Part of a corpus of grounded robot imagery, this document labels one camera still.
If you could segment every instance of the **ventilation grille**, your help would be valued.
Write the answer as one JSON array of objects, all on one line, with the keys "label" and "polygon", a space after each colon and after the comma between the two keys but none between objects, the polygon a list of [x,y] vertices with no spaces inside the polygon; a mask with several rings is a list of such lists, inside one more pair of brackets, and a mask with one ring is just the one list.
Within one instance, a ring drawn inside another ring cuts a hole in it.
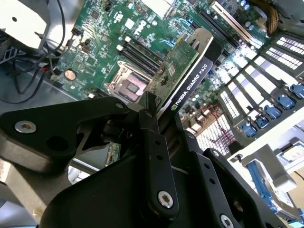
[{"label": "ventilation grille", "polygon": [[237,108],[234,106],[232,101],[230,100],[228,94],[224,91],[221,93],[220,97],[222,98],[223,102],[225,103],[228,111],[230,112],[230,115],[233,119],[237,118],[239,116],[239,112]]},{"label": "ventilation grille", "polygon": [[271,56],[272,58],[276,59],[280,63],[283,63],[287,67],[296,70],[300,65],[303,64],[303,62],[289,56],[288,54],[285,54],[273,47],[271,47],[267,52],[267,55]]},{"label": "ventilation grille", "polygon": [[222,155],[229,153],[228,145],[235,141],[230,126],[224,115],[213,122],[199,136],[197,136],[199,147],[204,151],[207,148],[214,148]]},{"label": "ventilation grille", "polygon": [[304,44],[301,44],[295,40],[292,40],[290,38],[281,37],[277,42],[277,45],[283,46],[286,49],[289,49],[295,53],[298,53],[300,55],[304,55]]}]

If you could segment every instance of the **heatsink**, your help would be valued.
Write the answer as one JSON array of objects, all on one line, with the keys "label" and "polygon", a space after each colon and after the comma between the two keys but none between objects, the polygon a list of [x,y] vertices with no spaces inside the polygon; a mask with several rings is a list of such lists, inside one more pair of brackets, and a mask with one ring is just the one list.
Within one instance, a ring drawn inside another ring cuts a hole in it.
[{"label": "heatsink", "polygon": [[142,0],[147,7],[164,19],[170,12],[175,0]]}]

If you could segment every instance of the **ram slot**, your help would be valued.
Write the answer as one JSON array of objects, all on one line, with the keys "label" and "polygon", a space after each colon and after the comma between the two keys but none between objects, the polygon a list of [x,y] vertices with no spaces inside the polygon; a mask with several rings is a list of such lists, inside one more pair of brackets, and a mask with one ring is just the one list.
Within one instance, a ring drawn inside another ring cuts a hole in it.
[{"label": "ram slot", "polygon": [[150,49],[148,49],[145,45],[143,45],[141,42],[139,42],[136,38],[134,38],[133,36],[130,36],[131,41],[134,42],[135,44],[139,45],[141,48],[143,48],[145,51],[147,51],[149,54],[153,55],[154,57],[156,57],[158,59],[158,61],[160,63],[163,62],[163,58],[161,58],[160,56],[158,56],[157,54],[155,54],[154,52],[152,52]]},{"label": "ram slot", "polygon": [[146,65],[145,63],[139,61],[136,57],[134,57],[132,54],[130,54],[129,52],[127,52],[126,50],[122,50],[120,52],[120,54],[122,54],[123,56],[125,56],[128,60],[130,60],[131,62],[133,62],[134,64],[136,64],[141,70],[143,70],[144,72],[146,72],[147,74],[153,76],[156,73],[156,70],[151,69],[148,65]]},{"label": "ram slot", "polygon": [[134,47],[132,44],[130,43],[126,43],[124,46],[127,50],[132,51],[134,53],[136,53],[138,56],[140,56],[147,64],[149,64],[150,66],[156,68],[156,70],[158,70],[158,68],[160,68],[161,64],[155,62],[153,59],[151,59],[150,57],[148,57],[147,55],[145,55],[143,52],[141,52],[139,49],[137,49],[136,47]]}]

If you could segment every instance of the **connector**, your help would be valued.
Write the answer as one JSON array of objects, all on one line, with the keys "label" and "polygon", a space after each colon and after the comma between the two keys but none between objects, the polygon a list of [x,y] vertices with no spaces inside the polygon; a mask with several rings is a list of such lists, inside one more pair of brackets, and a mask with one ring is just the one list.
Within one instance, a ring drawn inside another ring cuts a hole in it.
[{"label": "connector", "polygon": [[211,7],[242,37],[249,42],[252,36],[231,16],[217,1],[211,4]]}]

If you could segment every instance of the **pcie slot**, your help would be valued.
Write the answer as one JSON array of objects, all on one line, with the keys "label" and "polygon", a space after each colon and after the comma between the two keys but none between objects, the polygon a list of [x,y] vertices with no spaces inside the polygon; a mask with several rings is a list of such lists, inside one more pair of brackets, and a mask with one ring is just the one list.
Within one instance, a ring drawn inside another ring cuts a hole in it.
[{"label": "pcie slot", "polygon": [[249,42],[252,36],[231,16],[217,1],[211,4],[211,7],[242,37]]},{"label": "pcie slot", "polygon": [[225,32],[220,26],[218,26],[212,18],[209,17],[207,13],[203,10],[199,11],[199,15],[204,19],[204,21],[214,30],[216,31],[224,40],[226,40],[231,46],[234,48],[238,48],[239,43],[231,38],[227,32]]}]

